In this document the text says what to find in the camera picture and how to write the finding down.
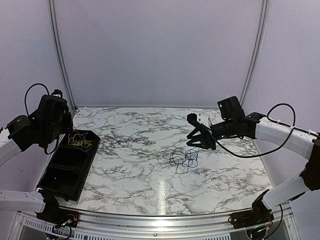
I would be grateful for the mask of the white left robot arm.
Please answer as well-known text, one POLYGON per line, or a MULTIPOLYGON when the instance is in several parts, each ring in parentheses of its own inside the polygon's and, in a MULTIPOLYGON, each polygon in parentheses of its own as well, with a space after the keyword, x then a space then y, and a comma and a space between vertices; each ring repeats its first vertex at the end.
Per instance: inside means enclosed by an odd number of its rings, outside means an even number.
MULTIPOLYGON (((0 129, 0 164, 38 145, 46 155, 52 142, 59 143, 60 136, 73 131, 72 113, 63 92, 55 89, 44 94, 37 109, 19 115, 0 129)), ((14 191, 1 189, 0 209, 8 212, 35 212, 46 216, 53 223, 63 219, 63 211, 54 195, 44 189, 14 191)))

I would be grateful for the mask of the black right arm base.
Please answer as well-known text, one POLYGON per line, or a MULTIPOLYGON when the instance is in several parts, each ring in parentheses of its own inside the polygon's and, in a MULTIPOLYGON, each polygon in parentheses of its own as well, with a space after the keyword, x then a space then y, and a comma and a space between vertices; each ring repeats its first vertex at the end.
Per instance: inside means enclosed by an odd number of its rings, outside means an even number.
POLYGON ((263 204, 263 196, 269 190, 261 193, 252 203, 251 210, 244 210, 239 212, 234 212, 228 218, 228 222, 233 226, 234 229, 252 227, 259 224, 264 224, 272 222, 274 220, 274 215, 271 209, 263 204))

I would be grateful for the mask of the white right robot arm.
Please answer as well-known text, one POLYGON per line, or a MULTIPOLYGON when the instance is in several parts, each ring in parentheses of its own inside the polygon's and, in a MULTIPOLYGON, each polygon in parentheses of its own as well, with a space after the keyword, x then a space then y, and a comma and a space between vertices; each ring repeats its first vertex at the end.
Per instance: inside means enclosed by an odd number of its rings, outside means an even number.
POLYGON ((296 126, 296 112, 287 103, 278 103, 272 107, 289 107, 292 112, 292 123, 284 123, 271 118, 270 114, 252 112, 245 114, 236 96, 218 101, 222 121, 212 123, 204 113, 190 113, 187 122, 194 127, 187 135, 187 145, 201 149, 215 150, 221 147, 229 154, 251 159, 252 155, 241 155, 228 149, 222 140, 249 138, 274 144, 272 150, 256 154, 255 157, 271 155, 281 149, 289 150, 307 160, 303 170, 278 186, 266 190, 253 203, 247 219, 258 224, 267 216, 267 211, 288 201, 293 201, 309 191, 320 189, 320 134, 296 126))

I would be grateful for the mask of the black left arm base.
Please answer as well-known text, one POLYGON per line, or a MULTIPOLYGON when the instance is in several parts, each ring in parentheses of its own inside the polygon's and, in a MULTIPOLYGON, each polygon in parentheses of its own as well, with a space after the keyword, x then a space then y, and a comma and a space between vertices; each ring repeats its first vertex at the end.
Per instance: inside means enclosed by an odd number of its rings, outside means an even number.
POLYGON ((36 212, 36 217, 40 220, 55 224, 59 227, 69 226, 76 228, 79 221, 79 212, 61 208, 54 194, 45 189, 38 192, 43 198, 44 207, 40 212, 36 212))

